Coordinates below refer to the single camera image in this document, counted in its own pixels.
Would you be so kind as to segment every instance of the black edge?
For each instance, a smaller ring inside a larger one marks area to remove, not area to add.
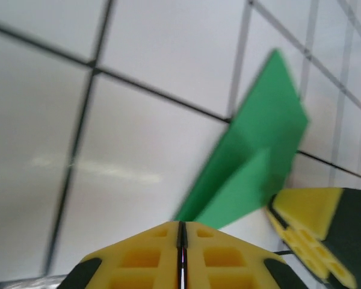
[[[271,197],[269,203],[267,204],[267,208],[269,210],[269,212],[274,216],[274,218],[276,218],[276,220],[281,224],[281,226],[286,230],[286,228],[289,226],[285,220],[277,213],[277,211],[273,208],[273,202],[276,198],[276,194]]]
[[[176,239],[178,289],[181,288],[187,289],[187,246],[188,246],[188,240],[187,240],[186,223],[179,222],[178,235]],[[182,270],[184,272],[184,287],[182,286]]]
[[[265,259],[264,264],[280,289],[308,289],[289,265],[271,258]]]
[[[62,281],[58,289],[85,289],[101,263],[100,258],[92,258],[79,263]]]
[[[97,62],[99,61],[99,57],[104,47],[104,38],[106,34],[106,29],[108,27],[108,19],[110,18],[110,14],[112,11],[114,0],[108,0],[105,4],[104,13],[103,13],[103,22],[100,27],[96,50],[94,53],[94,60],[91,61],[91,65],[96,67]],[[54,226],[52,229],[52,234],[49,239],[48,249],[46,253],[45,263],[43,265],[43,276],[47,276],[51,271],[52,259],[54,257],[54,253],[57,245],[57,238],[61,229],[61,223],[63,219],[64,209],[66,207],[66,201],[68,199],[68,195],[71,192],[72,185],[72,176],[74,175],[76,166],[75,162],[79,155],[79,148],[81,146],[82,135],[84,132],[85,121],[88,116],[89,106],[92,99],[92,91],[95,82],[95,75],[98,71],[95,68],[92,68],[91,73],[89,73],[87,77],[87,84],[85,87],[85,91],[82,97],[81,110],[78,115],[77,123],[75,124],[75,132],[74,139],[72,140],[72,146],[70,148],[70,155],[67,159],[66,169],[64,172],[63,183],[61,187],[61,192],[59,196],[59,203],[57,206],[57,211],[54,220]]]
[[[276,251],[276,252],[273,252],[273,253],[278,255],[278,256],[294,254],[292,250],[282,250],[282,251]]]

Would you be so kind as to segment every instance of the square hole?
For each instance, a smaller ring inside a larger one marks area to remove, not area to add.
[[[212,247],[203,252],[207,267],[242,267],[245,261],[239,250],[232,247]]]
[[[154,237],[166,237],[167,236],[167,229],[160,229],[154,232]]]
[[[305,230],[300,230],[301,235],[305,238],[306,241],[313,243],[315,239]]]
[[[214,235],[208,231],[202,230],[202,229],[198,229],[197,231],[197,236],[201,237],[201,238],[211,238]]]
[[[214,274],[209,276],[211,289],[257,289],[254,277],[249,274]]]
[[[152,289],[153,286],[153,276],[136,274],[133,276],[119,276],[113,281],[110,289]]]
[[[159,265],[161,251],[159,249],[134,249],[129,251],[121,264],[126,268],[155,268]]]

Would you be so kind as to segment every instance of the green triangular part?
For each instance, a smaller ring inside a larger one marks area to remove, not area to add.
[[[261,207],[269,168],[270,150],[261,149],[233,173],[195,221],[220,228],[242,217],[244,210]]]
[[[194,221],[202,211],[207,212],[210,200],[219,191],[226,192],[223,186],[227,180],[260,150],[269,148],[270,174],[264,182],[265,190],[245,190],[246,185],[242,184],[231,192],[232,197],[247,194],[249,202],[263,199],[258,208],[265,205],[267,197],[282,188],[307,123],[282,55],[273,51],[180,208],[176,220]],[[242,216],[255,209],[244,205]],[[218,216],[225,213],[222,209],[214,211]],[[209,223],[214,228],[220,228],[221,224]]]

